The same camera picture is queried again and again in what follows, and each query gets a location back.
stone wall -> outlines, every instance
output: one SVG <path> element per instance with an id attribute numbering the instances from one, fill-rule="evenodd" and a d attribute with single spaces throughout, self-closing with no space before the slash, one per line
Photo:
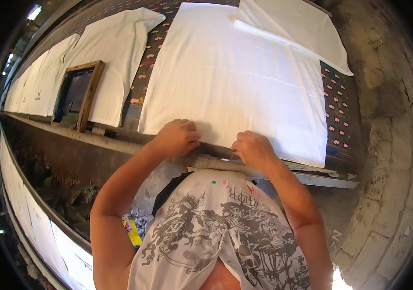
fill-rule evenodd
<path id="1" fill-rule="evenodd" d="M 331 13 L 369 140 L 363 192 L 332 261 L 354 289 L 385 289 L 413 249 L 413 51 L 377 1 L 340 1 Z"/>

right hand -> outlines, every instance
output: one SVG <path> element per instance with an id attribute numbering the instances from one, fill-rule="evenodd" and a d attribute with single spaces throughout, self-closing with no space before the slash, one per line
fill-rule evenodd
<path id="1" fill-rule="evenodd" d="M 200 146 L 200 133 L 193 121 L 176 119 L 167 123 L 150 142 L 162 159 L 183 156 Z"/>
<path id="2" fill-rule="evenodd" d="M 282 162 L 274 153 L 268 138 L 251 131 L 238 132 L 237 141 L 234 141 L 231 149 L 236 150 L 235 154 L 246 166 L 265 175 L 268 175 L 273 164 Z"/>

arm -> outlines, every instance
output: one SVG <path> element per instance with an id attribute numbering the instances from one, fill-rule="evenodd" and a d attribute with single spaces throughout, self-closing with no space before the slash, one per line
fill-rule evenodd
<path id="1" fill-rule="evenodd" d="M 311 288 L 331 289 L 333 270 L 323 219 L 308 190 L 274 154 L 266 137 L 250 131 L 239 132 L 231 149 L 236 150 L 245 165 L 264 173 L 278 192 L 295 240 L 305 255 Z"/>
<path id="2" fill-rule="evenodd" d="M 135 251 L 121 218 L 142 182 L 163 160 L 182 156 L 198 147 L 194 122 L 174 120 L 121 166 L 98 193 L 90 212 L 90 241 L 97 289 L 127 289 Z"/>

graphic print t-shirt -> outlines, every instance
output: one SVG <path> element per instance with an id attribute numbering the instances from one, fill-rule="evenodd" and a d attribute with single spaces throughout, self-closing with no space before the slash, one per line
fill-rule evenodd
<path id="1" fill-rule="evenodd" d="M 242 290 L 310 289 L 278 205 L 244 175 L 206 169 L 186 177 L 147 226 L 128 289 L 197 290 L 217 258 Z"/>

man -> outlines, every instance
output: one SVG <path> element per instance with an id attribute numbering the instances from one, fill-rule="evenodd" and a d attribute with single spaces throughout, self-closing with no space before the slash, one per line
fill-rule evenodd
<path id="1" fill-rule="evenodd" d="M 142 182 L 160 162 L 198 147 L 195 123 L 166 124 L 101 188 L 90 213 L 97 289 L 331 289 L 322 218 L 306 188 L 268 139 L 239 132 L 231 149 L 264 173 L 279 207 L 245 176 L 198 170 L 157 211 L 136 253 L 121 224 Z"/>

